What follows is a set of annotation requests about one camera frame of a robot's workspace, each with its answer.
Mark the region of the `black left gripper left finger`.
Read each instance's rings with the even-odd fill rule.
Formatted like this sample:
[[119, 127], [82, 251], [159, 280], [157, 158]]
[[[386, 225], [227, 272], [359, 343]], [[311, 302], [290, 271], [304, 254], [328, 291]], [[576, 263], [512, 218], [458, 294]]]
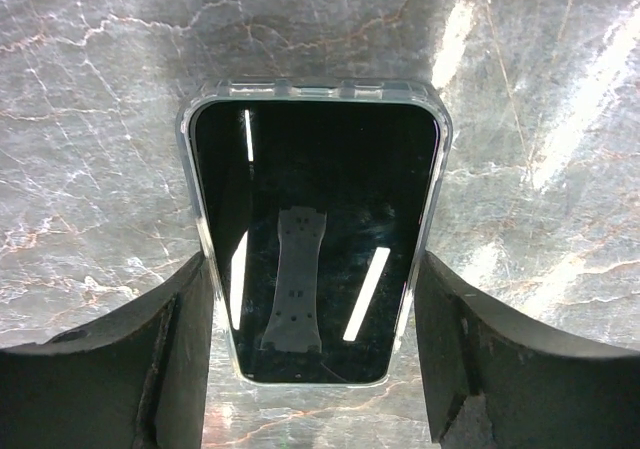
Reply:
[[213, 308], [196, 253], [104, 316], [2, 349], [2, 447], [200, 447]]

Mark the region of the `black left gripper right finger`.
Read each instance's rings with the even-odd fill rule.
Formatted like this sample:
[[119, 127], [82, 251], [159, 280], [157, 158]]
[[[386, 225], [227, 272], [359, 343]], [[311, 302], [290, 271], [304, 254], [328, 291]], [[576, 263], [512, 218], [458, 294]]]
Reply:
[[637, 351], [532, 319], [430, 252], [415, 318], [430, 434], [441, 447], [638, 447]]

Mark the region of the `black phone clear case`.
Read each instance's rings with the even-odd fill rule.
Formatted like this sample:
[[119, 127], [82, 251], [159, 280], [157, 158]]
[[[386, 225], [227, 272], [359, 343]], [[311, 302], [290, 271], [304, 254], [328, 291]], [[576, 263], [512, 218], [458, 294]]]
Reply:
[[186, 99], [176, 138], [243, 379], [387, 377], [451, 132], [425, 81], [225, 78]]

